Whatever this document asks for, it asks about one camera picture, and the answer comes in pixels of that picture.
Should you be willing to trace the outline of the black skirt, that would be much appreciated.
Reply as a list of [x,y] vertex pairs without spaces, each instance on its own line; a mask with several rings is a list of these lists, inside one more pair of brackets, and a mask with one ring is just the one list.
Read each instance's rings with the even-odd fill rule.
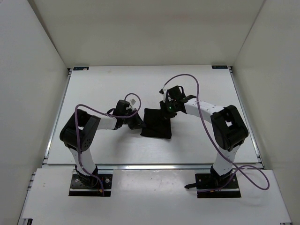
[[143,122],[146,127],[142,128],[141,136],[171,139],[171,120],[166,119],[160,109],[145,108]]

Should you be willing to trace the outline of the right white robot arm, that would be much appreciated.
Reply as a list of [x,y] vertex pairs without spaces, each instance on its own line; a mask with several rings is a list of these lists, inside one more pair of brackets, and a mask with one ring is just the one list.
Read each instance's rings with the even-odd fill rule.
[[217,156],[210,168],[209,182],[213,189],[225,186],[232,175],[236,153],[248,137],[248,129],[238,109],[233,105],[210,104],[194,95],[187,96],[182,86],[161,89],[159,93],[163,96],[160,108],[166,119],[182,112],[200,118],[203,125],[205,122],[211,124],[214,136],[209,139],[217,148]]

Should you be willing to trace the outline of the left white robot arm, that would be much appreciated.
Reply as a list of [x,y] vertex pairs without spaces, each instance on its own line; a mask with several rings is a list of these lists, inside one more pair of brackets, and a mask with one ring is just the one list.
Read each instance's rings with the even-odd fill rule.
[[79,180],[87,188],[104,189],[94,163],[90,147],[98,130],[117,130],[123,125],[136,130],[146,125],[132,102],[119,100],[115,108],[103,113],[102,117],[91,115],[77,107],[60,132],[60,140],[70,150],[75,160],[75,170]]

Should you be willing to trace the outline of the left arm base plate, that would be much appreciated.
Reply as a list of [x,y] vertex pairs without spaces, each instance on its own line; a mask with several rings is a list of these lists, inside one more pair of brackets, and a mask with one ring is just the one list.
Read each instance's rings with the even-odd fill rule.
[[79,197],[110,197],[112,181],[112,173],[98,172],[98,179],[96,179],[80,175],[76,170],[73,170],[68,195]]

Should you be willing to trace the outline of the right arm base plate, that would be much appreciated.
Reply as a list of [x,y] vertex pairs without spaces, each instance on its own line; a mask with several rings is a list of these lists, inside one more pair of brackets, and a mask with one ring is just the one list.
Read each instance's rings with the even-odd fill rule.
[[233,169],[219,176],[212,168],[210,173],[196,173],[195,182],[185,189],[196,188],[197,198],[241,198],[237,176]]

